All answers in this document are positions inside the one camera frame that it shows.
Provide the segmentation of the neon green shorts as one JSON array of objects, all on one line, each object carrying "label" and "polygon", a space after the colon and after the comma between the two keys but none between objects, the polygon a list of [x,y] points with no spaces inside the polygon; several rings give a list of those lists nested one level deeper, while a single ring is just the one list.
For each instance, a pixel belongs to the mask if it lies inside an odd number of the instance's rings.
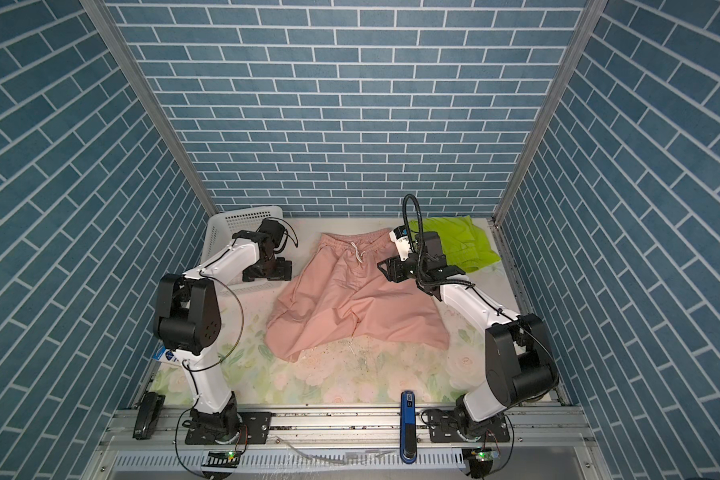
[{"label": "neon green shorts", "polygon": [[429,217],[423,219],[424,232],[436,232],[448,265],[466,273],[476,272],[501,260],[492,249],[484,230],[469,216]]}]

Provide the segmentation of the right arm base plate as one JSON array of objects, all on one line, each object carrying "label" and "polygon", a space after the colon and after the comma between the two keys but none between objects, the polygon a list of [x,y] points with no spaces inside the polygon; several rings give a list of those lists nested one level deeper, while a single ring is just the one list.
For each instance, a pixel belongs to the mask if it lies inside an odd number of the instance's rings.
[{"label": "right arm base plate", "polygon": [[503,414],[474,421],[465,410],[428,408],[420,413],[420,419],[433,443],[504,443],[511,440],[509,425]]}]

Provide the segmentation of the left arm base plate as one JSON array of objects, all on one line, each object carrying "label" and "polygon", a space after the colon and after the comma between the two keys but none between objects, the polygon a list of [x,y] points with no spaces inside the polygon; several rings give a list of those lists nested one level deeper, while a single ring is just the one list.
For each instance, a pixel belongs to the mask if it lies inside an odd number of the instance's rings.
[{"label": "left arm base plate", "polygon": [[263,445],[271,420],[272,413],[266,411],[204,414],[192,410],[182,426],[187,429],[187,445]]}]

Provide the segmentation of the pink shorts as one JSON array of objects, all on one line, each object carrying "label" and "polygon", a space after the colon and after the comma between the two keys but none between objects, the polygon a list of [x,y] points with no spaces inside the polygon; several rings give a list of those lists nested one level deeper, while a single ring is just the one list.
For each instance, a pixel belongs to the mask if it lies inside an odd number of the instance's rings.
[{"label": "pink shorts", "polygon": [[301,274],[275,300],[265,343],[295,362],[308,349],[352,336],[446,350],[450,334],[415,282],[388,281],[377,264],[397,254],[391,231],[324,233]]}]

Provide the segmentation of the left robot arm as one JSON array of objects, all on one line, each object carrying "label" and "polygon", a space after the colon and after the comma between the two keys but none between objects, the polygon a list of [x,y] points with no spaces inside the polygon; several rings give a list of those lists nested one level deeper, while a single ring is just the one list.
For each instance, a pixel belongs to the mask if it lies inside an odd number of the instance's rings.
[{"label": "left robot arm", "polygon": [[229,283],[238,277],[244,282],[290,280],[292,262],[280,255],[290,239],[283,224],[267,218],[255,231],[234,233],[225,247],[198,266],[159,281],[154,335],[187,375],[195,420],[237,422],[233,391],[218,356],[222,319],[216,289],[231,293]]}]

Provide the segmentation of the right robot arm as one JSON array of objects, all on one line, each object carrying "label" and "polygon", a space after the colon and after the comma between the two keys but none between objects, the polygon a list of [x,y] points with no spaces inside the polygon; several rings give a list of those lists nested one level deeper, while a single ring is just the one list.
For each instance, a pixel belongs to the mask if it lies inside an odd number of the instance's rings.
[{"label": "right robot arm", "polygon": [[484,334],[485,380],[457,401],[464,424],[487,421],[557,386],[559,371],[540,317],[502,306],[461,268],[449,265],[437,233],[414,235],[401,226],[389,237],[396,254],[378,263],[384,277],[394,283],[414,281]]}]

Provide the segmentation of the white plastic basket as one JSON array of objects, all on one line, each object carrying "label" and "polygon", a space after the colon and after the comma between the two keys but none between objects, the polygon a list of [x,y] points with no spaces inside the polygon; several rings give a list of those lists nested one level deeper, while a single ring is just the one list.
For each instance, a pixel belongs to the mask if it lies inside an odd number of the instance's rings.
[{"label": "white plastic basket", "polygon": [[201,260],[206,261],[232,241],[241,230],[256,231],[267,217],[283,217],[279,206],[257,206],[213,215],[207,223]]}]

